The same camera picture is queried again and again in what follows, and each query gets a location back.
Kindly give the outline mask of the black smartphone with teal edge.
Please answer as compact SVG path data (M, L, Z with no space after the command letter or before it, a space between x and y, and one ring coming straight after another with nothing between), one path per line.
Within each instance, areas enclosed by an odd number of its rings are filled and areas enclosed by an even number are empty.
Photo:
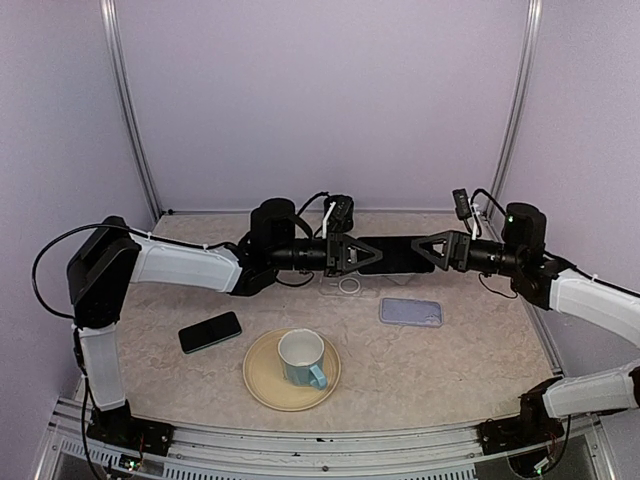
M357 270L361 275L428 274L435 266L416 253L411 243L417 236L364 236L359 240L382 252L382 259Z

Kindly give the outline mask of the lilac phone case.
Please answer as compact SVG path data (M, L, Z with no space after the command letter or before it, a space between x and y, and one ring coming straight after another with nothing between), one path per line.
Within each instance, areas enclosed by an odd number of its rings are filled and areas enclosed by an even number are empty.
M379 318L384 324L424 328L439 328L444 323L439 303L406 298L383 298Z

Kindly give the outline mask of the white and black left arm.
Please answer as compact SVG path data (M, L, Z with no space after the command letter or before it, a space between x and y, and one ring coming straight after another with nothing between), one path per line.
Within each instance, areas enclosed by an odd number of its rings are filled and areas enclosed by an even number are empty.
M130 228L110 216L94 227L69 261L67 282L75 343L102 430L121 445L140 434L126 412L116 325L132 283L198 287L233 296L253 296L276 281L279 272L320 271L339 277L383 258L381 250L341 231L315 237L285 198L264 201L250 214L237 243L215 245L163 239Z

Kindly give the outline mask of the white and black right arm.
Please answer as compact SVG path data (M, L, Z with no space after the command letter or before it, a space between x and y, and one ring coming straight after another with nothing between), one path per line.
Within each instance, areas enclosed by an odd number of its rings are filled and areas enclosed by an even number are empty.
M546 216L535 206L512 202L504 211L500 241L475 239L449 230L419 237L411 248L436 267L474 271L509 279L511 290L529 304L573 316L639 343L639 296L588 275L570 261L547 252ZM630 410L639 406L639 363L632 361L594 374L554 378L521 397L523 413L511 433L535 442L551 419L575 414Z

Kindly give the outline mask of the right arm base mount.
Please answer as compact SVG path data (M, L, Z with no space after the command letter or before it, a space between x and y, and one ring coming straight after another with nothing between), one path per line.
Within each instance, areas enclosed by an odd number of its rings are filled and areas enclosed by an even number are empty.
M480 423L477 435L484 455L497 454L537 445L565 434L561 420L548 415L541 390L520 397L517 415Z

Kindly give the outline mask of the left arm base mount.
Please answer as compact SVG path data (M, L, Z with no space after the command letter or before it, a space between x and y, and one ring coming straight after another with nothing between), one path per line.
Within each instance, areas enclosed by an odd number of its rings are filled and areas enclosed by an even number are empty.
M174 430L171 424L134 417L128 413L94 410L87 436L114 447L166 457Z

